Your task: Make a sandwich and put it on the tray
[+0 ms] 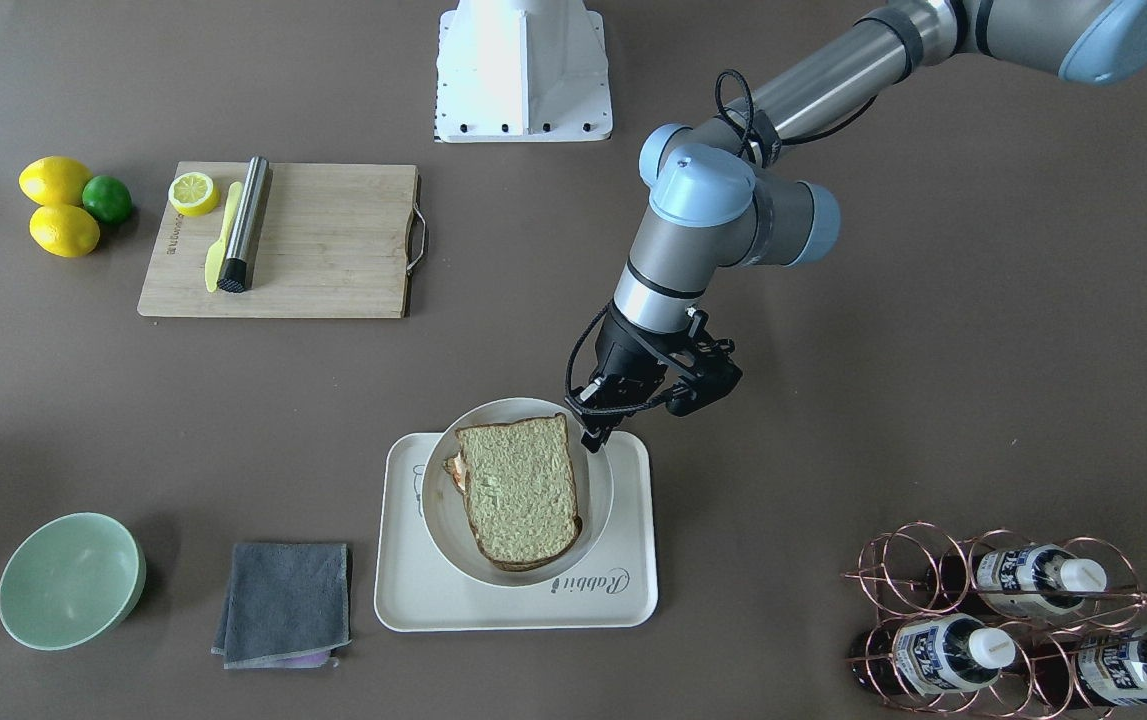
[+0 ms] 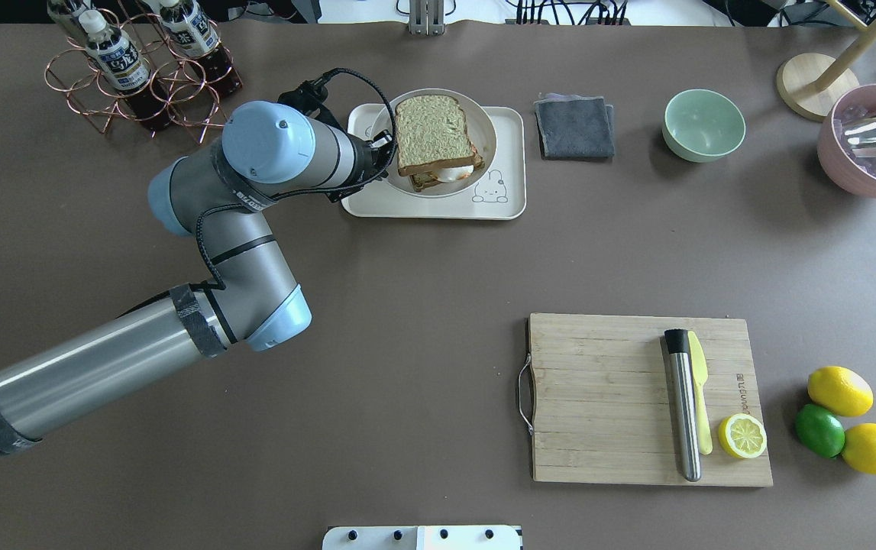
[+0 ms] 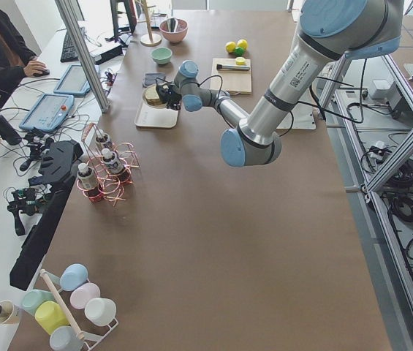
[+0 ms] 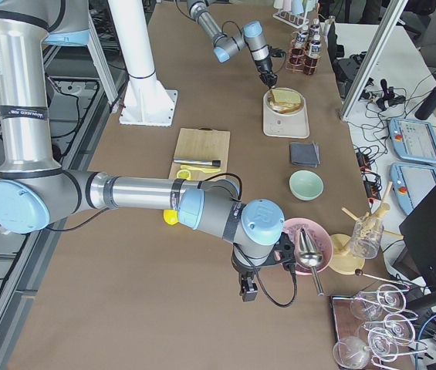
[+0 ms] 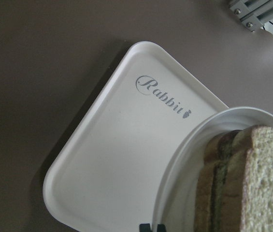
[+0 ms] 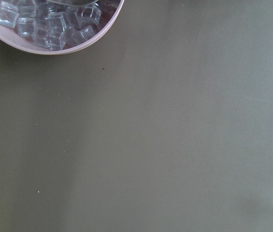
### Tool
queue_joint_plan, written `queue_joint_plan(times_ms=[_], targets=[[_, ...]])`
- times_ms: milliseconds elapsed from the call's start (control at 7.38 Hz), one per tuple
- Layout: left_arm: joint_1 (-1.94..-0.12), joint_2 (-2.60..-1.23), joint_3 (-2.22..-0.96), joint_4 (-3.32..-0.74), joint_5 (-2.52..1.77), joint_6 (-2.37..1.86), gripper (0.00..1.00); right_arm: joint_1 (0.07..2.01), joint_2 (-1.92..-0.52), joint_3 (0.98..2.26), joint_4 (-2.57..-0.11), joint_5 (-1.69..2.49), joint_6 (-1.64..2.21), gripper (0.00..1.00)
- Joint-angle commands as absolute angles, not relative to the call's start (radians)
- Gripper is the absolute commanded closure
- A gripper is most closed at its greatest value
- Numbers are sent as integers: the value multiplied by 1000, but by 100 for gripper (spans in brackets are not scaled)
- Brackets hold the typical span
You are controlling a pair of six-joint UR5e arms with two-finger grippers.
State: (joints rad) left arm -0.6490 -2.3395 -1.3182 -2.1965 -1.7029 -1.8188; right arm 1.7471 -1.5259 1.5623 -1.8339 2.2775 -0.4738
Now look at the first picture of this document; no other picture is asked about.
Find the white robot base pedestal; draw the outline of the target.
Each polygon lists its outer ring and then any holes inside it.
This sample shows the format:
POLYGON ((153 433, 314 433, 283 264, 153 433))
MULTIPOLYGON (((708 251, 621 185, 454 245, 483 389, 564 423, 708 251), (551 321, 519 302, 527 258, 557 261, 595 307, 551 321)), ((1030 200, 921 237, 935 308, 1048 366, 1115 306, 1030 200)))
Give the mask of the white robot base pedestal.
POLYGON ((604 18, 582 1, 460 1, 442 13, 440 143, 574 143, 611 136, 604 18))

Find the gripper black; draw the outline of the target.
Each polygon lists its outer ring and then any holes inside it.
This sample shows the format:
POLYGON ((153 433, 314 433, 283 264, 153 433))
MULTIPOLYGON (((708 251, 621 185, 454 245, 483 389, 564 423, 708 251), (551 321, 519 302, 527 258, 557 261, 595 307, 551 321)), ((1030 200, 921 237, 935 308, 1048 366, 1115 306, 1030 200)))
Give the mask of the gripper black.
POLYGON ((686 416, 729 396, 743 371, 733 363, 733 341, 707 332, 705 310, 689 307, 678 332, 654 332, 629 322, 609 302, 574 345, 582 351, 592 329, 596 365, 585 388, 574 388, 582 445, 595 454, 625 418, 651 407, 686 416))

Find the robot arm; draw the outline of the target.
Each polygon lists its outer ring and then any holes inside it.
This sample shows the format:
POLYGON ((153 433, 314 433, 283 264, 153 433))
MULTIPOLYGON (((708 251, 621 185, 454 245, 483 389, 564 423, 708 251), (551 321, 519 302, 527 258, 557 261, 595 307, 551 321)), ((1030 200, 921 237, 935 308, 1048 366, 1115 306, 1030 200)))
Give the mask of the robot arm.
POLYGON ((771 165, 846 128, 916 69, 969 53, 1066 83, 1119 83, 1147 64, 1147 1, 887 1, 760 88, 724 70, 741 96, 716 96, 713 118, 661 126, 641 149, 649 208, 588 324, 595 369, 567 388, 583 446, 599 451, 641 410, 684 416, 729 396, 742 377, 733 343, 707 332, 699 305, 713 273, 816 263, 841 232, 830 191, 771 165))

